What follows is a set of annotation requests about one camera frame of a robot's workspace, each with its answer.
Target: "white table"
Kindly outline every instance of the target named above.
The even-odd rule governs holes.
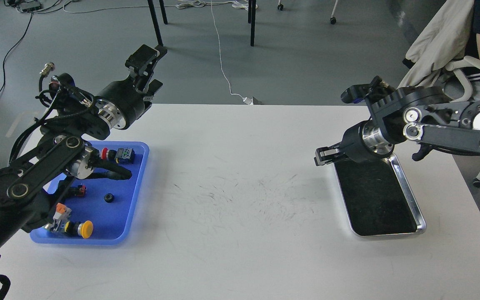
[[[109,137],[151,149],[127,240],[61,247],[20,231],[0,249],[8,299],[480,299],[480,213],[450,155],[396,147],[424,234],[351,232],[333,167],[313,157],[367,112],[154,105]]]

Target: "metal tray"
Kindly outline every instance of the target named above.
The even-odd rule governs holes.
[[[349,224],[361,237],[420,234],[423,215],[396,155],[373,163],[335,163]]]

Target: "yellow button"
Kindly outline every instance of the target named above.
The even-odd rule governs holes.
[[[92,235],[92,230],[94,230],[94,225],[88,220],[82,224],[80,228],[80,236],[87,239]]]

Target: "caster wheel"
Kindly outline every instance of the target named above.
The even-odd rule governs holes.
[[[475,188],[480,188],[480,180],[475,178],[473,181],[473,186],[475,186]]]

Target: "black nut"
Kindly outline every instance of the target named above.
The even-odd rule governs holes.
[[[112,203],[114,201],[114,195],[112,195],[110,192],[103,197],[106,203]]]

